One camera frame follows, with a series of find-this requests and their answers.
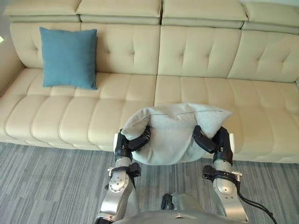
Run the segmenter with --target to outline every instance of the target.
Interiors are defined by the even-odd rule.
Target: carpet
[[[212,160],[172,166],[141,164],[136,178],[141,211],[158,210],[165,193],[182,191],[215,213],[210,181],[201,177]],[[108,183],[112,153],[0,143],[1,224],[93,224]],[[299,224],[299,164],[234,161],[243,173],[241,193],[274,213],[279,224]],[[252,224],[271,224],[243,203]]]

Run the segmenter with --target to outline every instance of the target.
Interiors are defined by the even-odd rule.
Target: sofa cushion
[[[239,0],[164,0],[163,25],[240,28],[246,19]]]
[[[42,83],[42,69],[24,69],[5,92],[0,141],[112,151],[114,133],[153,106],[156,76],[98,73],[96,91]]]
[[[72,21],[79,22],[76,10],[79,0],[14,0],[4,14],[12,21]]]
[[[43,68],[39,27],[80,31],[97,29],[98,72],[156,75],[160,27],[152,25],[99,23],[12,23],[15,49],[28,68]]]
[[[82,22],[159,24],[160,0],[82,0]]]
[[[40,27],[44,60],[43,86],[72,85],[96,90],[97,30],[70,32]]]
[[[234,159],[299,162],[299,90],[295,83],[157,77],[155,106],[186,102],[233,112],[223,126],[235,135]]]
[[[299,7],[246,2],[244,8],[249,21],[244,23],[242,29],[299,34]]]

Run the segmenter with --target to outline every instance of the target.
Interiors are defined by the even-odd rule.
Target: sofa seat cushion
[[[299,7],[275,3],[246,2],[249,21],[242,29],[299,34]]]
[[[156,76],[97,74],[97,91],[43,87],[42,69],[24,69],[1,98],[0,141],[113,150],[114,133],[153,106]]]
[[[160,0],[82,0],[82,22],[152,24],[160,21]]]
[[[233,112],[224,127],[235,135],[234,159],[299,162],[299,90],[295,83],[157,76],[155,105],[186,102]]]
[[[14,0],[4,12],[14,22],[79,22],[78,0]]]
[[[247,20],[239,0],[164,0],[163,25],[240,28]]]

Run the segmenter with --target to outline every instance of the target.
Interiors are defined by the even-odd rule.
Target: gray pillow
[[[212,138],[232,113],[210,105],[173,104],[143,108],[125,124],[121,133],[128,140],[139,137],[147,125],[151,139],[141,150],[133,152],[137,161],[148,165],[171,165],[195,161],[205,151],[192,137],[200,125],[203,134]]]

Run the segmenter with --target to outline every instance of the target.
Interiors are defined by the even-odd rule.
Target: teal cushion
[[[72,85],[96,90],[97,30],[70,32],[40,27],[43,86]]]

